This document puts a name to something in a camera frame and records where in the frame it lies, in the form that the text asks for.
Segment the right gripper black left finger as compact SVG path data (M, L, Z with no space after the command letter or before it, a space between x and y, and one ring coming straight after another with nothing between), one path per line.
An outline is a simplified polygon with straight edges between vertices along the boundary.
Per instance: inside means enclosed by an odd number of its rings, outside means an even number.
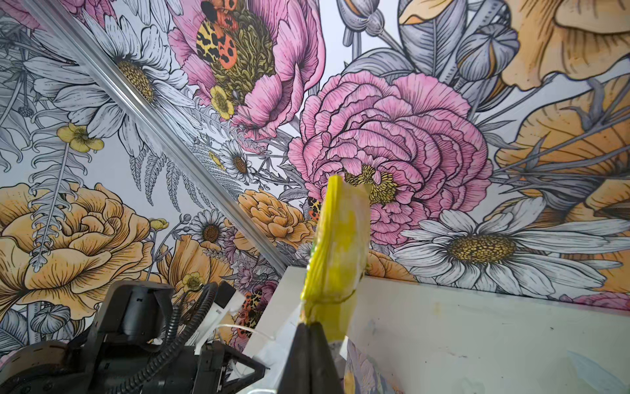
M300 323L297 327L277 394L310 394L310 330Z

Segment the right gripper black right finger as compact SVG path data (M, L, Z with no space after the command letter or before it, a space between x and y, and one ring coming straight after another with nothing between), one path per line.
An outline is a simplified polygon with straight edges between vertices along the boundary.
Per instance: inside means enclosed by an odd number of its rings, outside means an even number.
M310 393L343 394L343 385L321 323L309 326L309 358Z

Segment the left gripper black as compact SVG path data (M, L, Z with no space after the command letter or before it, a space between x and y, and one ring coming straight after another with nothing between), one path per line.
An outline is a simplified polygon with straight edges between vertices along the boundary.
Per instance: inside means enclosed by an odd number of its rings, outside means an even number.
M193 312L169 285L120 282L83 339L72 393L237 393L263 378L262 363L211 336L236 289L195 285Z

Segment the floral paper gift bag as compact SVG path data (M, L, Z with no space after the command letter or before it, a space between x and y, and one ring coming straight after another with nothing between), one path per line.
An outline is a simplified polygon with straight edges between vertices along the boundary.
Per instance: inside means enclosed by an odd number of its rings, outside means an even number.
M228 344L238 351L250 339L265 345L253 356L264 376L241 393L401 393L370 357L349 340L355 304L315 305L309 317L289 319L276 337L250 323L223 323Z

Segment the yellow corn chips packet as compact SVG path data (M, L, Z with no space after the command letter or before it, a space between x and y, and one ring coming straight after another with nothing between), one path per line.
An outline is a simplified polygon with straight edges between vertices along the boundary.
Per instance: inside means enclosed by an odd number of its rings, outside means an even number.
M313 241L304 288L301 321L319 323L330 344L345 339L356 289L364 275L371 241L369 188L335 175L326 195Z

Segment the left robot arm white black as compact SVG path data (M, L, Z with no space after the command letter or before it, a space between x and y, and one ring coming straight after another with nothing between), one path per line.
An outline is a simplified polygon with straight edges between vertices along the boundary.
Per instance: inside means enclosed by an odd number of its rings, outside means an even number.
M13 354L1 369L3 393L238 393L265 366L213 340L244 298L227 282L202 288L195 312L174 305L174 288L123 281L108 291L89 330Z

